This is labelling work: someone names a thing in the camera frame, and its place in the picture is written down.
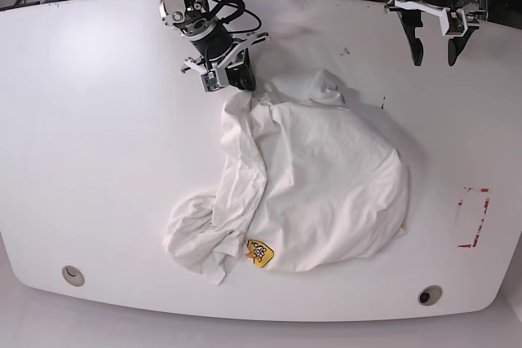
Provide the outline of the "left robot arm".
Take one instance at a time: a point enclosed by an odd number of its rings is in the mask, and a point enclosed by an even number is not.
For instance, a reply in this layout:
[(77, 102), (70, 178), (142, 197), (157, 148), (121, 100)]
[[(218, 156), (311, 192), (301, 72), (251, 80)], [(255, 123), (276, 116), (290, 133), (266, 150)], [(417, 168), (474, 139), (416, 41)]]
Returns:
[(425, 15), (435, 17), (443, 37), (448, 39), (448, 65), (455, 65), (473, 33), (479, 30), (479, 17), (486, 11), (476, 2), (467, 4), (458, 0), (389, 0), (385, 8), (395, 12), (409, 43), (415, 66), (422, 64), (424, 48), (417, 31), (424, 26)]

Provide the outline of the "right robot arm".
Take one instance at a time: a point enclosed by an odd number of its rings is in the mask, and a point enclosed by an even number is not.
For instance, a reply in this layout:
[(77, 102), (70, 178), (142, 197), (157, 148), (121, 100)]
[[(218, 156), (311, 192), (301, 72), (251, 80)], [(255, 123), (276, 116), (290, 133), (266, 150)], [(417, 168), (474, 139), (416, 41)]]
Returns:
[(188, 57), (181, 72), (197, 73), (204, 91), (228, 86), (255, 90), (249, 49), (269, 36), (259, 27), (236, 32), (227, 29), (245, 14), (258, 19), (243, 0), (161, 0), (160, 14), (164, 25), (179, 30), (197, 50), (199, 56)]

